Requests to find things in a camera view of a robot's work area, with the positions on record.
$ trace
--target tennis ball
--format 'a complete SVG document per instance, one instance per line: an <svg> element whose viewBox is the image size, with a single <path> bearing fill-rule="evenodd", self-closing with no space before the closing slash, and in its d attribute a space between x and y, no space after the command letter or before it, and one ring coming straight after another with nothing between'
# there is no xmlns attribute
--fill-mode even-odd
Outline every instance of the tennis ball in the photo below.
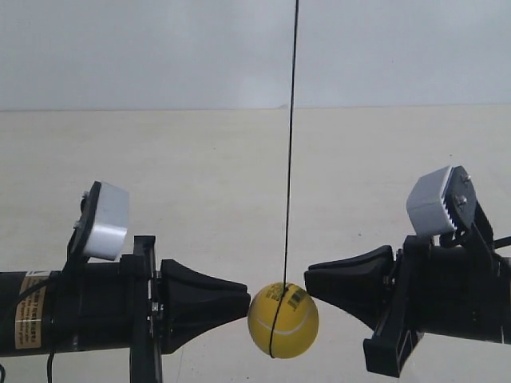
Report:
<svg viewBox="0 0 511 383"><path fill-rule="evenodd" d="M247 316L248 331L257 347L265 354L281 359L305 353L314 343L319 328L318 308L311 296L293 283L287 283L286 288L278 314L282 282L268 285L257 293Z"/></svg>

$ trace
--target black cylinder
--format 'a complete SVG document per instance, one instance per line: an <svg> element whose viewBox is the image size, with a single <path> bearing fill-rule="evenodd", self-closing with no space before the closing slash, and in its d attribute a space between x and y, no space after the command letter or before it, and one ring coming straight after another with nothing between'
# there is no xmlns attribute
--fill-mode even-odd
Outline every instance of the black cylinder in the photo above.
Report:
<svg viewBox="0 0 511 383"><path fill-rule="evenodd" d="M59 273L0 273L0 318L25 288ZM129 347L133 286L119 263L88 263L73 278L55 280L8 314L0 357Z"/></svg>
<svg viewBox="0 0 511 383"><path fill-rule="evenodd" d="M511 341L509 269L490 274L462 248L435 247L410 296L414 326L426 333L486 342Z"/></svg>

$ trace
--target yellow ball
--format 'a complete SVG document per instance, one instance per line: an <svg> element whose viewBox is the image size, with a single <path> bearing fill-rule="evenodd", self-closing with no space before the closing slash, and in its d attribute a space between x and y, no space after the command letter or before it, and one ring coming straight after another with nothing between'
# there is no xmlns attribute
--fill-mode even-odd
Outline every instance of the yellow ball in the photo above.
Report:
<svg viewBox="0 0 511 383"><path fill-rule="evenodd" d="M281 282L264 287L252 300L248 311L248 331L254 343L267 355L288 359L305 353L316 339L319 328L318 308L301 287L287 283L270 337L275 314L282 297Z"/></svg>

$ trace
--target warning label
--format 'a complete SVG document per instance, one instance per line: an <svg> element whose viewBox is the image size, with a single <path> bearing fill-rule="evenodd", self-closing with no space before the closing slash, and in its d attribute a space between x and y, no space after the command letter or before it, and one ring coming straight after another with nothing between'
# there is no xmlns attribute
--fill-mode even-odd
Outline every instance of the warning label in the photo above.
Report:
<svg viewBox="0 0 511 383"><path fill-rule="evenodd" d="M20 294L50 276L50 271L28 271L22 282ZM22 300L16 309L16 349L37 349L41 347L42 306L46 287L34 291Z"/></svg>

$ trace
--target orange label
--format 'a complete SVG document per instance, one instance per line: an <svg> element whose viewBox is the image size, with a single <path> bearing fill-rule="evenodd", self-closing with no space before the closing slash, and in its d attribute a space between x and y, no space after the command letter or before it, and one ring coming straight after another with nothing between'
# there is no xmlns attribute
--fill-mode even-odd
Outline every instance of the orange label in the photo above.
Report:
<svg viewBox="0 0 511 383"><path fill-rule="evenodd" d="M49 276L50 271L28 271L23 279L20 294ZM38 349L41 347L42 307L45 294L46 286L34 291L18 304L14 323L16 349Z"/></svg>

